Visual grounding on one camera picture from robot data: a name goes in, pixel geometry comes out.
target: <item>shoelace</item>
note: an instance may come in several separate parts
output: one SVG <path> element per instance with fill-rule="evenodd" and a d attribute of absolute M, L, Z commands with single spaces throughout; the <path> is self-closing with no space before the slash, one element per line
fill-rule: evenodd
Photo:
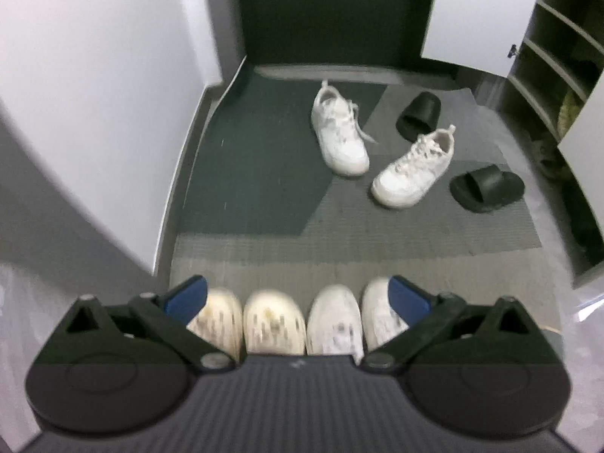
<path fill-rule="evenodd" d="M 443 150 L 436 141 L 421 136 L 418 141 L 413 143 L 409 152 L 394 163 L 394 170 L 397 173 L 412 173 L 424 168 L 442 155 Z"/>
<path fill-rule="evenodd" d="M 363 132 L 359 126 L 359 106 L 350 100 L 347 100 L 348 111 L 345 114 L 338 114 L 334 109 L 334 101 L 332 99 L 325 105 L 325 113 L 327 119 L 332 119 L 339 127 L 336 130 L 336 134 L 343 140 L 354 138 L 355 134 L 363 138 L 365 141 L 370 143 L 377 143 L 369 134 Z"/>

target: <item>shoe shelf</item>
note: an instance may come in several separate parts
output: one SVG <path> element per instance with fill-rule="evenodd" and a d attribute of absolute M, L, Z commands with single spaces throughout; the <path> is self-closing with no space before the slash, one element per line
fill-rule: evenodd
<path fill-rule="evenodd" d="M 555 72 L 571 87 L 582 101 L 587 101 L 590 96 L 593 85 L 587 83 L 587 80 L 579 77 L 570 65 L 557 58 L 553 53 L 540 47 L 529 38 L 524 39 L 524 44 L 531 48 L 542 60 L 544 60 Z"/>
<path fill-rule="evenodd" d="M 568 25 L 574 32 L 577 33 L 577 35 L 585 39 L 591 46 L 593 46 L 597 52 L 604 55 L 604 46 L 602 46 L 598 41 L 596 41 L 596 39 L 591 37 L 590 34 L 585 32 L 581 27 L 575 24 L 575 22 L 570 20 L 568 17 L 565 17 L 558 10 L 553 7 L 550 7 L 547 3 L 543 2 L 542 0 L 539 0 L 537 2 L 537 5 L 539 5 L 543 10 L 551 13 L 554 17 L 556 17 L 564 24 Z"/>
<path fill-rule="evenodd" d="M 516 115 L 529 114 L 527 122 L 542 123 L 559 142 L 565 95 L 571 89 L 581 102 L 588 101 L 602 69 L 604 0 L 537 0 L 508 77 L 515 92 L 502 105 Z"/>
<path fill-rule="evenodd" d="M 539 119 L 549 132 L 560 142 L 558 131 L 556 131 L 556 122 L 558 120 L 558 111 L 553 105 L 553 101 L 545 94 L 540 92 L 535 86 L 527 80 L 519 77 L 508 77 L 510 84 L 524 97 L 527 103 L 533 108 Z"/>

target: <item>white wall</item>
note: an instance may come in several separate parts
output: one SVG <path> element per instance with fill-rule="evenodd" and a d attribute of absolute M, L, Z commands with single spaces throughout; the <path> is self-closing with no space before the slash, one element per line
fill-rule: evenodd
<path fill-rule="evenodd" d="M 229 83 L 245 57 L 239 0 L 208 0 L 212 29 L 224 83 Z"/>
<path fill-rule="evenodd" d="M 146 269 L 204 87 L 206 0 L 0 0 L 0 99 L 32 159 Z"/>

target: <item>dirty white shoe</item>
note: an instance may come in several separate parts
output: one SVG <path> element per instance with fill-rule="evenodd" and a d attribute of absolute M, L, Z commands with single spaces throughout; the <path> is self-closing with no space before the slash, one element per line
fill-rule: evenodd
<path fill-rule="evenodd" d="M 356 104 L 346 100 L 324 80 L 310 114 L 325 163 L 344 176 L 367 172 L 369 157 L 363 140 L 375 143 L 361 130 L 358 110 Z"/>
<path fill-rule="evenodd" d="M 209 289 L 205 306 L 186 328 L 239 360 L 243 338 L 241 303 L 228 289 Z"/>
<path fill-rule="evenodd" d="M 417 204 L 445 173 L 451 158 L 455 126 L 422 135 L 406 155 L 391 163 L 371 185 L 377 201 L 389 208 L 406 208 Z"/>
<path fill-rule="evenodd" d="M 388 301 L 389 278 L 376 278 L 371 281 L 363 294 L 361 318 L 367 342 L 367 351 L 385 344 L 409 326 L 390 307 Z"/>
<path fill-rule="evenodd" d="M 304 316 L 280 291 L 267 289 L 250 296 L 243 310 L 243 335 L 252 354 L 304 354 Z"/>
<path fill-rule="evenodd" d="M 327 286 L 315 298 L 306 330 L 309 354 L 351 354 L 363 358 L 361 312 L 352 291 L 342 284 Z"/>

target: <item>gray carpet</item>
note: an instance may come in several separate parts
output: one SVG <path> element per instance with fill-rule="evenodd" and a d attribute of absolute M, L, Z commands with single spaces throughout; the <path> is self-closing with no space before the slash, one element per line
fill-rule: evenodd
<path fill-rule="evenodd" d="M 369 279 L 403 274 L 432 292 L 476 304 L 521 299 L 543 325 L 559 317 L 539 237 L 524 202 L 473 214 L 448 191 L 457 174 L 505 160 L 481 128 L 469 90 L 435 91 L 439 125 L 457 126 L 446 175 L 418 205 L 383 209 L 368 194 L 374 176 L 410 144 L 394 124 L 422 90 L 412 85 L 336 84 L 359 104 L 370 172 L 336 177 L 322 162 L 309 123 L 320 84 L 247 71 L 212 118 L 191 178 L 172 281 L 204 274 L 242 300 L 263 287 L 291 294 L 304 311 L 325 285 L 360 294 Z"/>

